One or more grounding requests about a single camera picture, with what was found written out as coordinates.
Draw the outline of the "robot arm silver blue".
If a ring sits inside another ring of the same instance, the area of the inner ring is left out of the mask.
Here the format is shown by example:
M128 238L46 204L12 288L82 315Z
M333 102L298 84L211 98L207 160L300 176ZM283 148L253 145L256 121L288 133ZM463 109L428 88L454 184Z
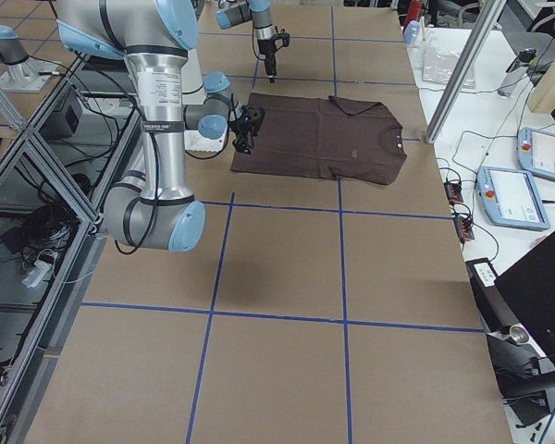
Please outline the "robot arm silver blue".
M186 181L185 131L210 140L232 132L235 149L247 154L264 109L240 105L218 71L202 79L203 101L185 104L182 71L199 40L189 1L61 1L56 11L66 48L123 61L136 92L130 99L141 118L142 148L105 199L105 227L118 251L193 249L206 214Z
M219 1L216 22L222 30L248 22L252 24L253 55L263 63L269 82L274 83L278 75L276 54L290 46L290 34L274 25L270 2Z

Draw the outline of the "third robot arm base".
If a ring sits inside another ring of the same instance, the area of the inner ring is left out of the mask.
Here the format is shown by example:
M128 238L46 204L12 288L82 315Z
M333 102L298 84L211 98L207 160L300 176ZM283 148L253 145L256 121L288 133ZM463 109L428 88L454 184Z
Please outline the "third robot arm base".
M7 25L0 25L0 65L6 66L0 88L12 93L38 93L57 69L53 62L32 58Z

